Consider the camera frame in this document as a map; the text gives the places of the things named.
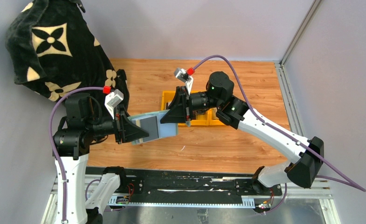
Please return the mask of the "grey chip credit card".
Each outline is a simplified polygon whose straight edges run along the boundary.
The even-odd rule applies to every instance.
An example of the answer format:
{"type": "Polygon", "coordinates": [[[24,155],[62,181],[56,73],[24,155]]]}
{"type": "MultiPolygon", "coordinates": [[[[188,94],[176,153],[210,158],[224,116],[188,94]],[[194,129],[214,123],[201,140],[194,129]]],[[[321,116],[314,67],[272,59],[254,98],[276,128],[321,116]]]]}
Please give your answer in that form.
{"type": "Polygon", "coordinates": [[[139,143],[146,143],[159,138],[158,118],[156,116],[138,119],[135,123],[149,134],[148,137],[139,139],[139,143]]]}

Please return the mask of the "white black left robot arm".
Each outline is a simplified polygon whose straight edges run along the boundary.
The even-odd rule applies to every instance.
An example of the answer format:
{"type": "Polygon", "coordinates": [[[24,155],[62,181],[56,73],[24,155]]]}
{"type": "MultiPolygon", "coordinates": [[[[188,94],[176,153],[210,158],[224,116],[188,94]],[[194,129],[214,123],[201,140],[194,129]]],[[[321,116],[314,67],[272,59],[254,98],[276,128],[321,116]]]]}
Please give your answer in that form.
{"type": "Polygon", "coordinates": [[[100,183],[86,199],[85,173],[90,145],[96,138],[115,135],[116,142],[133,142],[149,133],[128,120],[122,104],[124,95],[116,90],[105,97],[105,107],[111,115],[106,119],[100,113],[95,118],[92,104],[96,100],[88,93],[75,93],[67,97],[67,117],[52,137],[58,172],[57,224],[101,224],[103,213],[115,191],[133,191],[133,184],[123,167],[106,167],[100,183]]]}

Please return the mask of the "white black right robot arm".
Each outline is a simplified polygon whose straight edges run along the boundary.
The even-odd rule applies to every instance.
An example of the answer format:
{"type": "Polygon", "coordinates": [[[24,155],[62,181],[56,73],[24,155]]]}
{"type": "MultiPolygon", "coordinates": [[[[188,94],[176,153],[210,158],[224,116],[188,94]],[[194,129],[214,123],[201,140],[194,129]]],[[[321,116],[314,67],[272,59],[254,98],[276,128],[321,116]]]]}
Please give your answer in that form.
{"type": "Polygon", "coordinates": [[[189,125],[196,112],[216,109],[216,117],[223,124],[256,136],[277,149],[287,162],[271,167],[259,167],[253,174],[250,188],[257,193],[277,184],[292,182],[302,188],[310,188],[323,164],[315,153],[324,154],[324,142],[308,139],[292,133],[272,122],[233,95],[234,83],[228,75],[217,71],[209,76],[206,91],[191,93],[193,70],[177,68],[174,75],[184,82],[178,86],[166,115],[160,120],[166,123],[189,125]]]}

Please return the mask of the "yellow left plastic bin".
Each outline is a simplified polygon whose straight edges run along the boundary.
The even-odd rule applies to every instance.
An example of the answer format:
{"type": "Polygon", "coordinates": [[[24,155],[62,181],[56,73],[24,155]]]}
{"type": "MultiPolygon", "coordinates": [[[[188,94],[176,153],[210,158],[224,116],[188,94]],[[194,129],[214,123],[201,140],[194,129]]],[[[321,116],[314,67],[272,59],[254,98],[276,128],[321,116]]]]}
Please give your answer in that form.
{"type": "Polygon", "coordinates": [[[167,110],[175,95],[175,91],[163,91],[161,97],[161,110],[167,110]]]}

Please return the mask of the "yellow middle plastic bin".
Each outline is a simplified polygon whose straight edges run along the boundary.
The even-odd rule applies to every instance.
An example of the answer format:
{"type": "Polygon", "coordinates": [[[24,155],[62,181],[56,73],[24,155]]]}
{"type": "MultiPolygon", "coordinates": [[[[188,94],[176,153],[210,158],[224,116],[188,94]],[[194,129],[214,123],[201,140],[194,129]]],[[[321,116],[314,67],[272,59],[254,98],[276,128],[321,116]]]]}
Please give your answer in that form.
{"type": "Polygon", "coordinates": [[[187,98],[188,117],[192,126],[208,126],[210,100],[206,91],[194,91],[187,98]]]}

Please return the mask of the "black cream floral blanket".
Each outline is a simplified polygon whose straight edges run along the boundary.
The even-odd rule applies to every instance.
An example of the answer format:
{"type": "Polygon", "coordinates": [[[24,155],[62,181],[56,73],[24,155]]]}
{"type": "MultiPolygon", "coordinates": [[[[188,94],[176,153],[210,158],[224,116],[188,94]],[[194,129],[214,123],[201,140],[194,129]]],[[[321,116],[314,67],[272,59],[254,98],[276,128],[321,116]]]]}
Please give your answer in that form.
{"type": "Polygon", "coordinates": [[[50,101],[88,88],[101,105],[100,88],[120,90],[129,105],[127,77],[115,69],[92,34],[80,0],[33,0],[7,29],[5,46],[12,60],[14,83],[50,101]]]}

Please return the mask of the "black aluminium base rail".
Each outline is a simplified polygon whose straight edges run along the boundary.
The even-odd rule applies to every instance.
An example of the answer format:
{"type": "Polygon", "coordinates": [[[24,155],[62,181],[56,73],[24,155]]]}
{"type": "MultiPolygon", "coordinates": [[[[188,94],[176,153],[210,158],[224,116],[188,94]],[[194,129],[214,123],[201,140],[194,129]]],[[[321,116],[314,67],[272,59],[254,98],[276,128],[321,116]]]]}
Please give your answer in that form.
{"type": "Polygon", "coordinates": [[[215,208],[265,216],[281,211],[291,200],[299,208],[319,205],[323,212],[334,206],[328,182],[322,179],[309,189],[287,183],[256,192],[250,174],[121,168],[118,172],[122,182],[110,196],[105,213],[131,208],[215,208]]]}

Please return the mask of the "aluminium corner frame post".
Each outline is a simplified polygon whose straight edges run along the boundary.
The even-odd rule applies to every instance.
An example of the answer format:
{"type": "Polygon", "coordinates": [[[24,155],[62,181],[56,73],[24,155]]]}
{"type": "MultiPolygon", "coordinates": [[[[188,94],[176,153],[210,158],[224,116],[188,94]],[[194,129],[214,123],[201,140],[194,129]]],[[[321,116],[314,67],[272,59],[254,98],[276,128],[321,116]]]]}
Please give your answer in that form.
{"type": "Polygon", "coordinates": [[[295,97],[292,92],[292,87],[291,87],[290,79],[288,77],[286,64],[289,61],[289,58],[292,56],[296,46],[299,44],[306,29],[308,28],[312,19],[315,17],[315,15],[316,15],[319,7],[322,5],[322,3],[323,2],[321,0],[314,0],[312,2],[309,10],[307,11],[302,22],[300,23],[297,31],[295,32],[285,53],[283,54],[282,58],[278,61],[274,61],[290,129],[292,132],[300,134],[300,135],[305,135],[305,132],[303,130],[302,119],[298,112],[295,97]]]}

